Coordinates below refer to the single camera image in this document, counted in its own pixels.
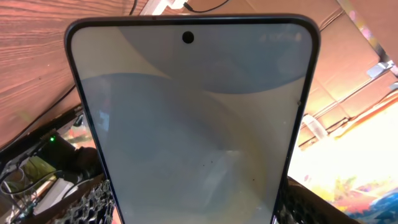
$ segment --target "electronic device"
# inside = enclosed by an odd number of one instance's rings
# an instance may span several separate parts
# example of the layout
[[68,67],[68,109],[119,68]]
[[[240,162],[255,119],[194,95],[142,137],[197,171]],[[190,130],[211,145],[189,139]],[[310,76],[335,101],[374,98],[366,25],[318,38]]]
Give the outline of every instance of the electronic device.
[[124,223],[270,223],[319,31],[297,15],[74,22],[65,48]]

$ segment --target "phone screen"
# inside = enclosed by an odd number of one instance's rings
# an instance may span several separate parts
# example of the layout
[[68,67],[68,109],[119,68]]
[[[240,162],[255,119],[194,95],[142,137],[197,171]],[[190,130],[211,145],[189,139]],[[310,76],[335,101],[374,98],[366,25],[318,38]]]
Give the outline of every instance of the phone screen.
[[76,30],[69,58],[124,222],[269,223],[313,42],[289,23]]

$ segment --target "phone bezel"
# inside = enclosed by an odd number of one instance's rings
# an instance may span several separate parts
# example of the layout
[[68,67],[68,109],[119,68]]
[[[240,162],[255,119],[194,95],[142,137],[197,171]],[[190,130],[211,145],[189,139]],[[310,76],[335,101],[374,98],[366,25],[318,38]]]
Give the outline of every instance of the phone bezel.
[[311,19],[296,15],[296,14],[267,14],[267,15],[246,15],[246,16],[236,16],[236,15],[220,15],[220,16],[137,16],[137,17],[92,17],[86,19],[80,19],[72,24],[66,30],[65,33],[65,51],[67,53],[67,58],[69,65],[72,70],[72,75],[76,83],[76,88],[78,90],[79,96],[81,98],[81,103],[85,111],[88,126],[90,127],[91,133],[95,145],[97,147],[99,156],[101,158],[101,165],[105,172],[106,178],[110,180],[111,190],[114,196],[116,207],[123,223],[123,213],[120,210],[117,195],[115,194],[114,187],[108,168],[105,163],[104,155],[98,141],[98,136],[93,125],[93,120],[91,117],[90,110],[87,107],[86,97],[81,85],[81,80],[76,69],[75,61],[72,55],[72,37],[80,29],[86,27],[109,27],[109,26],[167,26],[167,25],[217,25],[217,24],[297,24],[300,25],[311,35],[312,38],[312,51],[310,56],[310,61],[308,63],[308,70],[305,74],[305,81],[303,86],[303,92],[300,97],[300,104],[298,106],[296,118],[294,121],[294,127],[292,136],[289,142],[289,148],[287,150],[286,160],[282,172],[282,177],[280,179],[277,197],[274,204],[274,209],[272,211],[272,218],[270,223],[273,222],[275,213],[277,210],[277,202],[280,199],[281,187],[285,184],[287,180],[287,171],[289,168],[290,160],[292,157],[293,149],[297,136],[299,135],[300,125],[302,116],[304,114],[305,105],[307,103],[308,94],[310,91],[310,86],[313,78],[313,73],[315,71],[315,65],[318,58],[319,48],[320,48],[320,31],[316,23]]

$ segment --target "wood grain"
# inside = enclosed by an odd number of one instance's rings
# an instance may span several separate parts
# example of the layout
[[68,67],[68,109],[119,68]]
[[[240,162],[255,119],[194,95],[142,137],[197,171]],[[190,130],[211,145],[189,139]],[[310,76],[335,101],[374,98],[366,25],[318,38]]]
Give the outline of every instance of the wood grain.
[[[147,0],[138,0],[138,15]],[[133,0],[0,1],[0,146],[62,96],[73,78],[63,35],[76,19],[128,15]],[[41,125],[80,103],[76,92]]]

